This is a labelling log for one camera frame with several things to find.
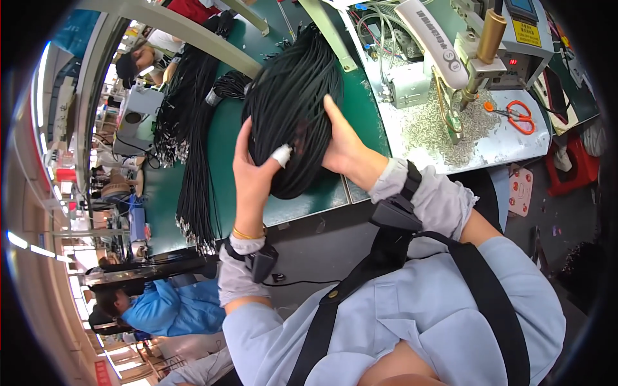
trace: gold bracelet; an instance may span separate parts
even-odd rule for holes
[[[264,224],[262,224],[263,230],[264,230],[264,234],[262,236],[258,236],[258,237],[254,237],[254,236],[249,236],[246,235],[244,233],[241,233],[238,231],[238,229],[236,229],[236,227],[232,227],[232,232],[236,233],[238,236],[246,239],[246,240],[257,240],[259,238],[262,238],[264,236],[266,236],[266,227],[264,226]]]

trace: blue jacket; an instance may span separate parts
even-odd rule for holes
[[[153,283],[122,314],[131,327],[163,337],[221,331],[226,312],[219,307],[217,280],[180,288],[165,280]]]

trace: black cap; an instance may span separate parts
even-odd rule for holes
[[[131,88],[135,84],[137,66],[135,65],[132,52],[120,55],[116,61],[116,73],[122,79],[122,86],[124,88]]]

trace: scissors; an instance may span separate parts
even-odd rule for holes
[[[513,110],[513,106],[522,106],[526,110],[528,115],[525,115],[519,111]],[[483,103],[483,107],[485,107],[485,110],[487,110],[488,112],[496,112],[500,115],[504,115],[508,117],[510,124],[515,126],[517,130],[519,130],[520,132],[526,135],[530,135],[535,132],[536,126],[535,126],[534,121],[532,120],[532,116],[531,116],[532,113],[530,112],[530,109],[528,108],[528,106],[526,106],[523,102],[512,101],[506,106],[506,110],[494,110],[494,106],[489,101]],[[520,125],[516,124],[515,122],[528,122],[531,125],[531,129],[524,130]]]

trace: warning sticker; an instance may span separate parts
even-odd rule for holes
[[[541,46],[541,37],[539,36],[539,29],[536,26],[513,20],[513,28],[515,29],[515,39],[517,39],[519,43],[530,44],[537,47]]]

